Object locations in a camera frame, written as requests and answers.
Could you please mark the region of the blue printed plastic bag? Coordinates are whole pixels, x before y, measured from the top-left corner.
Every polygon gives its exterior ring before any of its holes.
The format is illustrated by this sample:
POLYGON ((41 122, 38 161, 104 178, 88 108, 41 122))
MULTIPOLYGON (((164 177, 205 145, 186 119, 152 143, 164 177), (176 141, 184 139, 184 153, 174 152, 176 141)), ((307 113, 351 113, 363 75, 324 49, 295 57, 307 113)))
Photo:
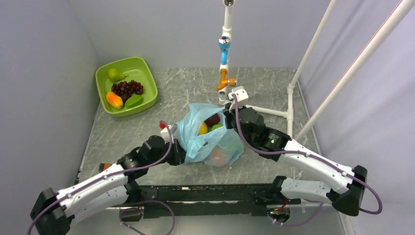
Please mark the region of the blue printed plastic bag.
POLYGON ((186 164, 204 163, 213 166, 207 157, 216 146, 222 148, 227 155, 227 165, 237 161, 243 154, 244 144, 236 131, 226 128, 223 111, 224 107, 214 104, 189 104, 189 112, 181 121, 177 122, 178 141, 180 146, 186 151, 186 164), (221 121, 219 124, 222 127, 198 136, 202 122, 214 114, 220 116, 221 121))

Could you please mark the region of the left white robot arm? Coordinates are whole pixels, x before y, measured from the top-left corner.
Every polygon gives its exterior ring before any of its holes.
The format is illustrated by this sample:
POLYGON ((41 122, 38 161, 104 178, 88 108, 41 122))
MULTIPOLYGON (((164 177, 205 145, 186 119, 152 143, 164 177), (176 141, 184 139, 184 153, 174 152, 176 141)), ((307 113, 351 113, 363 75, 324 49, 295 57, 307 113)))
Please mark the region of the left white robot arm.
POLYGON ((155 204, 137 179, 159 164, 181 165, 185 156, 177 139, 151 136, 93 177, 58 191, 41 191, 30 212, 27 234, 36 229, 40 235, 65 235, 72 225, 106 208, 155 204))

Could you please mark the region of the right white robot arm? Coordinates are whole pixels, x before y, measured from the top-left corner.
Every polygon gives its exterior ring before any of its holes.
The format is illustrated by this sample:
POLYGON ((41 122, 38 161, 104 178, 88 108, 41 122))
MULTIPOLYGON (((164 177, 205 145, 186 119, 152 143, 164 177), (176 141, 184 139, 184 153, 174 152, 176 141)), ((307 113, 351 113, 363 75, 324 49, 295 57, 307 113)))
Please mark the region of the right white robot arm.
POLYGON ((269 191, 272 201, 282 203, 285 199, 299 198, 321 201, 349 216, 363 211, 361 203, 368 174, 365 167, 342 165, 307 149, 289 135, 266 126, 263 116, 253 108, 231 109, 228 104, 223 114, 226 127, 234 129, 259 156, 291 164, 318 179, 312 182, 277 176, 269 191))

